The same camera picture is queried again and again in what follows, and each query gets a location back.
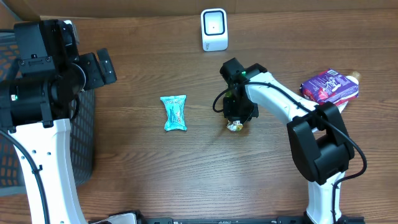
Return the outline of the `green yellow snack packet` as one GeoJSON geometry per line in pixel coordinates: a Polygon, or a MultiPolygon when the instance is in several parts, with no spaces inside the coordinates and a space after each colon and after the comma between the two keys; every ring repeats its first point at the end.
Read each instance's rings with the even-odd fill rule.
{"type": "Polygon", "coordinates": [[[243,124],[240,122],[240,120],[228,121],[226,127],[232,132],[239,132],[243,129],[243,124]]]}

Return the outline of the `mint green tissue pack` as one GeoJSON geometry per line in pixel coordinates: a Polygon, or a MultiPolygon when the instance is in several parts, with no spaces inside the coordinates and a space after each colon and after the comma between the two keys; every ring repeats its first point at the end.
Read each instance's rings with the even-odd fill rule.
{"type": "Polygon", "coordinates": [[[166,131],[187,130],[184,116],[186,98],[186,95],[160,97],[160,100],[163,102],[167,113],[167,121],[164,126],[166,131]]]}

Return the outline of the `purple red liner pack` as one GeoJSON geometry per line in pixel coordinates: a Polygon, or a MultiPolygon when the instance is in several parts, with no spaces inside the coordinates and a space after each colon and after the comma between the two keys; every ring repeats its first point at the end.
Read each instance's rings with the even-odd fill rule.
{"type": "Polygon", "coordinates": [[[359,85],[334,69],[326,70],[300,86],[301,94],[319,105],[332,102],[336,106],[359,96],[359,85]]]}

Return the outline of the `white tube gold cap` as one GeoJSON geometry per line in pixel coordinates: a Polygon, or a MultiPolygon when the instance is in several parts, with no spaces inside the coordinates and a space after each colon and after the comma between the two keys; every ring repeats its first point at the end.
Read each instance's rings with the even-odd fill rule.
{"type": "MultiPolygon", "coordinates": [[[[362,76],[361,76],[361,74],[360,74],[359,72],[353,71],[353,72],[350,72],[350,73],[346,76],[346,78],[349,79],[349,80],[351,80],[351,81],[354,82],[355,84],[359,85],[359,83],[360,83],[360,81],[361,81],[361,79],[362,79],[362,76]]],[[[338,109],[339,109],[340,113],[343,112],[343,110],[344,110],[345,107],[347,106],[348,102],[349,102],[349,100],[346,100],[346,101],[342,102],[342,104],[338,105],[338,109]]]]}

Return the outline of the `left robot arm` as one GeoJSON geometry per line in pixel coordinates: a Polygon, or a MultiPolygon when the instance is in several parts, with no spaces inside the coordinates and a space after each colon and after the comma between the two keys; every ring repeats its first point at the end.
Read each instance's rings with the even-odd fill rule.
{"type": "Polygon", "coordinates": [[[106,49],[79,54],[72,21],[22,22],[7,31],[18,55],[1,82],[1,135],[16,149],[33,223],[84,223],[70,155],[78,95],[116,82],[106,49]]]}

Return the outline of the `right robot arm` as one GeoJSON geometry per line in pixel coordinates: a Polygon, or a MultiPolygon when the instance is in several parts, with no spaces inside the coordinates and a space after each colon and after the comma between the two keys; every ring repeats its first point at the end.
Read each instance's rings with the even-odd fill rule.
{"type": "Polygon", "coordinates": [[[258,117],[260,106],[286,125],[292,159],[308,180],[304,222],[342,223],[340,187],[354,157],[354,145],[339,108],[297,95],[258,63],[245,68],[233,58],[223,64],[220,74],[228,85],[219,95],[220,113],[230,129],[237,131],[258,117]]]}

